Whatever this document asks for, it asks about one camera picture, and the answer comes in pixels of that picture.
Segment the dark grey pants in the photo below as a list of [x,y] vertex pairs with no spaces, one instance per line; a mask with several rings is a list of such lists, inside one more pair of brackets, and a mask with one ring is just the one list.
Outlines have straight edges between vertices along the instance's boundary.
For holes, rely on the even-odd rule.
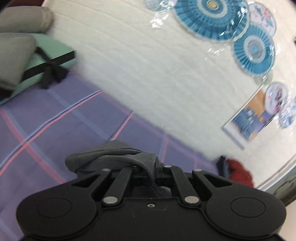
[[125,142],[114,140],[89,152],[71,154],[66,157],[65,165],[69,171],[82,178],[91,172],[104,168],[121,170],[124,167],[136,166],[138,173],[149,177],[148,184],[140,184],[132,192],[134,198],[169,198],[168,187],[156,185],[156,170],[162,167],[154,153],[143,152]]

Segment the dark blue folded clothes stack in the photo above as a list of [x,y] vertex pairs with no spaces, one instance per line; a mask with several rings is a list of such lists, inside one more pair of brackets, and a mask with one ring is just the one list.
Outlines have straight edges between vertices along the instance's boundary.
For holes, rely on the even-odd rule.
[[220,176],[230,178],[229,164],[225,156],[220,156],[220,158],[216,162],[216,167]]

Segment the red folded garment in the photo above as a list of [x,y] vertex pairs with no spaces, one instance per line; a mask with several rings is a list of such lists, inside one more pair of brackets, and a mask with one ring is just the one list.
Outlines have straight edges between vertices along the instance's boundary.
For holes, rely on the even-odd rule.
[[252,174],[247,171],[239,161],[235,159],[227,159],[226,161],[230,172],[230,180],[249,187],[254,187]]

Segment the purple plaid bed sheet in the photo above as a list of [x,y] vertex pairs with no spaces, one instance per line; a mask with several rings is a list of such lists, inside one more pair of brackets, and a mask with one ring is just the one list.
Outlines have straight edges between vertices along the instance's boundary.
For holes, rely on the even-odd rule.
[[31,87],[1,105],[1,240],[19,240],[18,204],[76,178],[65,158],[113,139],[160,161],[217,173],[202,153],[183,145],[114,98],[75,75],[49,89]]

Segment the small blue paper fan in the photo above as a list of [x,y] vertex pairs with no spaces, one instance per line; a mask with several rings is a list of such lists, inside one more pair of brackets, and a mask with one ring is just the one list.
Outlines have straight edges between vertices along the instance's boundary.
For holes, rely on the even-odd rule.
[[232,44],[239,67],[250,75],[264,75],[275,61],[275,46],[270,34],[260,25],[250,24],[246,33]]

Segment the large blue paper fan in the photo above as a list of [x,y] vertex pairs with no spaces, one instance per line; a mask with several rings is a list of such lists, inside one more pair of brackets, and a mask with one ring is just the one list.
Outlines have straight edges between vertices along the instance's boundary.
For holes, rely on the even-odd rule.
[[178,23],[187,33],[213,42],[235,41],[250,25],[246,1],[178,1],[174,11]]

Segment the grey folded garment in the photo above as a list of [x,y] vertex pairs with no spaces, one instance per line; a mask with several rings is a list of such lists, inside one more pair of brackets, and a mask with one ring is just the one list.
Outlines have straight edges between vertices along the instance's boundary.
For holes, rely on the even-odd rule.
[[43,6],[14,6],[1,12],[1,89],[16,89],[37,48],[33,34],[47,32],[53,20],[53,12]]

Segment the bedding poster on wall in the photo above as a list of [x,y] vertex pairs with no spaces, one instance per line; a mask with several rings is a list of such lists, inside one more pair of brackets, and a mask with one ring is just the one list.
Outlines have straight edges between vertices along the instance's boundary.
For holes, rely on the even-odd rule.
[[242,150],[264,129],[275,117],[264,107],[265,91],[258,89],[241,110],[234,115],[222,130]]

